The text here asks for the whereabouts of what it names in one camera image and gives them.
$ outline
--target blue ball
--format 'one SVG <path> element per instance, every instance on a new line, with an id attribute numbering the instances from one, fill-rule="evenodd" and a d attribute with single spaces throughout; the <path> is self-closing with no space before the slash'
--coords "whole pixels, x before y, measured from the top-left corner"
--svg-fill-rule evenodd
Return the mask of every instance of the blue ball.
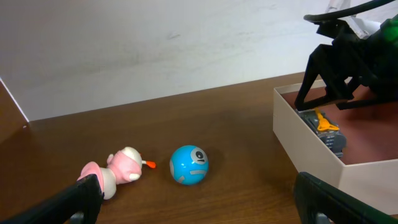
<path id="1" fill-rule="evenodd" d="M 209 169 L 206 153 L 196 146 L 182 146 L 170 160 L 170 172 L 175 181 L 185 185 L 197 184 Z"/>

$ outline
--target robot eye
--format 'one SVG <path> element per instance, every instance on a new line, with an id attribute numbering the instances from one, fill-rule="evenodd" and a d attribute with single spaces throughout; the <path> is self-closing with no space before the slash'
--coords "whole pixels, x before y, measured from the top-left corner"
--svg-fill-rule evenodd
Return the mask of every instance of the robot eye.
<path id="1" fill-rule="evenodd" d="M 199 165 L 203 165 L 207 162 L 206 153 L 198 147 L 196 147 L 196 148 L 194 148 L 194 150 L 192 150 L 191 159 L 193 160 L 194 163 L 199 164 Z"/>
<path id="2" fill-rule="evenodd" d="M 203 153 L 198 151 L 197 152 L 197 158 L 202 159 L 203 158 Z"/>

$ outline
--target white wall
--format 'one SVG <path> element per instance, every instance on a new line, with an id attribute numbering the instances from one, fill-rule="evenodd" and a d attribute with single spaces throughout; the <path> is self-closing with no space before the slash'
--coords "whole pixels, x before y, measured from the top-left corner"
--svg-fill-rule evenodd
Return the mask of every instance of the white wall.
<path id="1" fill-rule="evenodd" d="M 301 72 L 327 4 L 2 0 L 0 76 L 36 120 Z"/>

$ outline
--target white box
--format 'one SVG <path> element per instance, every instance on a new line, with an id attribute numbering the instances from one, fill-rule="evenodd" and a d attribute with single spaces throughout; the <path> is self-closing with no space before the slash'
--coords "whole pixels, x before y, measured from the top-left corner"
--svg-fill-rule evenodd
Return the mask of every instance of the white box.
<path id="1" fill-rule="evenodd" d="M 324 82 L 317 80 L 312 88 L 322 86 Z M 273 129 L 297 171 L 308 172 L 386 214 L 398 214 L 398 159 L 344 164 L 281 96 L 300 87 L 301 83 L 274 89 Z"/>

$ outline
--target open box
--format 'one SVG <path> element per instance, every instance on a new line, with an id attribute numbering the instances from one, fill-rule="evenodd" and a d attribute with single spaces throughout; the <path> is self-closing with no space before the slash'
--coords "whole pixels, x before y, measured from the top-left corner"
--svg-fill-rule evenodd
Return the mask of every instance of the open box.
<path id="1" fill-rule="evenodd" d="M 301 83 L 274 89 L 274 132 L 296 169 L 389 215 L 398 214 L 398 102 L 340 111 L 320 107 L 347 138 L 337 158 L 294 110 Z M 325 94 L 317 80 L 308 99 Z M 367 88 L 354 92 L 369 96 Z"/>

